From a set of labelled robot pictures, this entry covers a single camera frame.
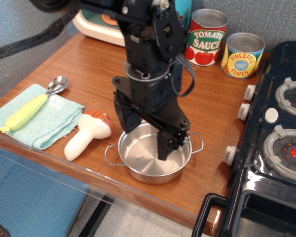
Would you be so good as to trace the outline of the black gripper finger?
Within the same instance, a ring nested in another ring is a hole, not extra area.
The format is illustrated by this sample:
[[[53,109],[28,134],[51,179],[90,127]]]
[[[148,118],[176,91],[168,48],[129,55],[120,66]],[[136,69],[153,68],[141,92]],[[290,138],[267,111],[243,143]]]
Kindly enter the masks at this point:
[[[114,93],[114,106],[120,125],[125,133],[132,132],[140,125],[142,118],[131,101],[121,92]]]
[[[187,132],[184,130],[163,129],[159,131],[157,134],[158,159],[166,160],[172,151],[184,147],[186,143]]]

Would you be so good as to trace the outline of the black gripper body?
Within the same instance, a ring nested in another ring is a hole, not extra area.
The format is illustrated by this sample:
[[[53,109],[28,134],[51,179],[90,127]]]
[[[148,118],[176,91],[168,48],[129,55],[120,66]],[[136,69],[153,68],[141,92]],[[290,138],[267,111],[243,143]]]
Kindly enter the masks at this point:
[[[190,122],[178,105],[177,98],[186,97],[190,89],[180,93],[183,68],[190,70],[186,59],[174,59],[157,72],[142,72],[130,62],[124,62],[125,77],[114,77],[115,92],[123,93],[142,119],[159,131],[187,130]]]

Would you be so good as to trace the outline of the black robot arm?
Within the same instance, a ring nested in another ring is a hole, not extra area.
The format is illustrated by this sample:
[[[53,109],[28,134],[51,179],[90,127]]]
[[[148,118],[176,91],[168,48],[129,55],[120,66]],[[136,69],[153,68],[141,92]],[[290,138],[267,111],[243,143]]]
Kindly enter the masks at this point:
[[[182,92],[188,30],[172,0],[35,0],[48,13],[86,9],[116,20],[125,42],[124,77],[113,77],[121,127],[132,132],[142,120],[157,128],[160,160],[187,143],[190,122],[178,105]]]

